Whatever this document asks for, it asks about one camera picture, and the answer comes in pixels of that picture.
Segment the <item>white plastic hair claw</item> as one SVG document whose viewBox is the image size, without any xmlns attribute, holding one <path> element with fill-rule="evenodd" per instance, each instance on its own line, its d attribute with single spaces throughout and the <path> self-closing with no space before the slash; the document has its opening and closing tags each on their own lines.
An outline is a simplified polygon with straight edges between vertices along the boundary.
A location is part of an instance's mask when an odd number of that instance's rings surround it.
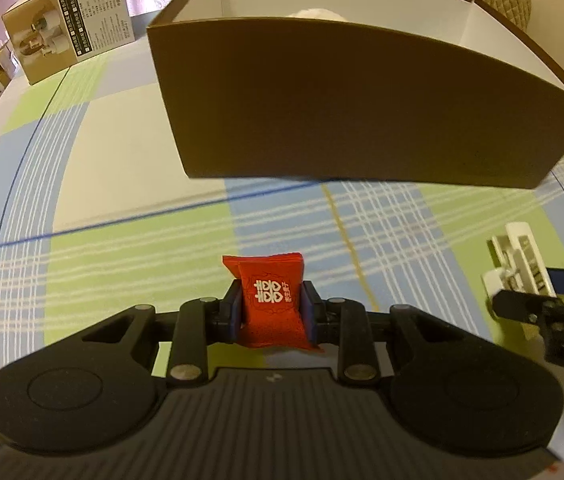
<svg viewBox="0 0 564 480">
<path fill-rule="evenodd" d="M 509 222 L 487 242 L 494 268 L 482 274 L 489 299 L 502 290 L 556 297 L 544 258 L 527 222 Z"/>
</svg>

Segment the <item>red candy packet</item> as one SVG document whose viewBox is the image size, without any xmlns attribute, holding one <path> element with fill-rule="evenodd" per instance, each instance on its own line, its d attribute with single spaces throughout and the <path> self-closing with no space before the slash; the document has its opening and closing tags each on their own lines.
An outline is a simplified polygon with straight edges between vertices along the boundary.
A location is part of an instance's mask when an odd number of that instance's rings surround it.
<svg viewBox="0 0 564 480">
<path fill-rule="evenodd" d="M 300 317 L 304 257 L 300 252 L 238 257 L 222 263 L 242 285 L 244 318 L 238 343 L 247 348 L 283 347 L 318 351 Z"/>
</svg>

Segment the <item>white knitted cloth pouch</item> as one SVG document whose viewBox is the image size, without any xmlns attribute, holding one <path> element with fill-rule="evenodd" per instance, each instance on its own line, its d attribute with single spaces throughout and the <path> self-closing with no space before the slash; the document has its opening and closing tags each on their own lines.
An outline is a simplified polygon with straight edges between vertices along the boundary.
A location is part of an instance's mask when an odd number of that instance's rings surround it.
<svg viewBox="0 0 564 480">
<path fill-rule="evenodd" d="M 335 13 L 331 10 L 322 8 L 299 10 L 295 13 L 290 14 L 290 18 L 306 18 L 307 20 L 347 22 L 344 16 L 341 16 L 340 14 Z"/>
</svg>

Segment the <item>plaid green blue tablecloth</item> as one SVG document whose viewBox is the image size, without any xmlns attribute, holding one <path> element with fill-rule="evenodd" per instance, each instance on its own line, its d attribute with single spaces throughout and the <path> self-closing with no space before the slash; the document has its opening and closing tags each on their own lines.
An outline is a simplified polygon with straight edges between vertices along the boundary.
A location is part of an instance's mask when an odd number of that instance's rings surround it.
<svg viewBox="0 0 564 480">
<path fill-rule="evenodd" d="M 527 222 L 564 268 L 564 160 L 539 188 L 192 180 L 144 30 L 132 44 L 0 98 L 0 367 L 134 304 L 222 296 L 225 255 L 300 252 L 323 297 L 413 304 L 540 356 L 494 321 L 488 240 Z"/>
</svg>

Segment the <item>brown cardboard storage box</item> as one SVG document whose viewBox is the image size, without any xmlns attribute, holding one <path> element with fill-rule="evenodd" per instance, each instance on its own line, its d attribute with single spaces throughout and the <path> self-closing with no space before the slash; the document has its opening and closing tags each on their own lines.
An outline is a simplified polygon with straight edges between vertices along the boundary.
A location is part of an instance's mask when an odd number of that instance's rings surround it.
<svg viewBox="0 0 564 480">
<path fill-rule="evenodd" d="M 534 188 L 564 155 L 564 70 L 482 0 L 172 0 L 146 34 L 192 178 Z"/>
</svg>

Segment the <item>beige product box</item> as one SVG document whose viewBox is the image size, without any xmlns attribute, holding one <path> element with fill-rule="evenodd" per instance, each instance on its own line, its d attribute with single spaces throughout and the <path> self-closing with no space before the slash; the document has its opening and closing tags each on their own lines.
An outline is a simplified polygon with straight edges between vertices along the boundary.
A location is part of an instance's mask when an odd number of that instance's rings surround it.
<svg viewBox="0 0 564 480">
<path fill-rule="evenodd" d="M 126 0 L 17 0 L 2 22 L 30 84 L 134 40 Z"/>
</svg>

